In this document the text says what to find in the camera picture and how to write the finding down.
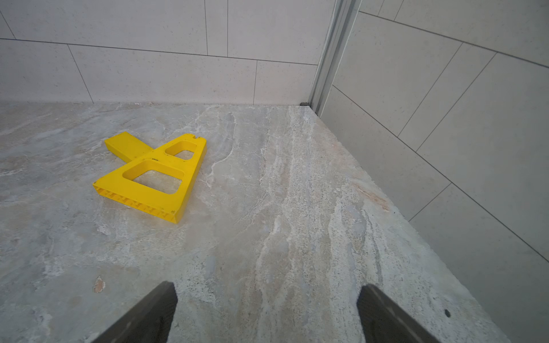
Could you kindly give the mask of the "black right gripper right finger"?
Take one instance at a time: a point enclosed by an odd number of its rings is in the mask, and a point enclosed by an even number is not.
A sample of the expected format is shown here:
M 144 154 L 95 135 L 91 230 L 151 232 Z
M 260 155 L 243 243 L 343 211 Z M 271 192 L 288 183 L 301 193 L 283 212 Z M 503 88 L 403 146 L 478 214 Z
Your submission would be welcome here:
M 366 342 L 440 342 L 374 284 L 361 287 L 357 311 Z

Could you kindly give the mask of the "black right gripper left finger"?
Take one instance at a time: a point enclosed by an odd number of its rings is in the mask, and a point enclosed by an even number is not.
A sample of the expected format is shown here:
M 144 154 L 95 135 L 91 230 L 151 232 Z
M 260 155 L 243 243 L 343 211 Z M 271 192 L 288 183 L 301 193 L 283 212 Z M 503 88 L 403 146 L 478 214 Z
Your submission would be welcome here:
M 167 342 L 177 303 L 174 283 L 161 282 L 93 343 Z

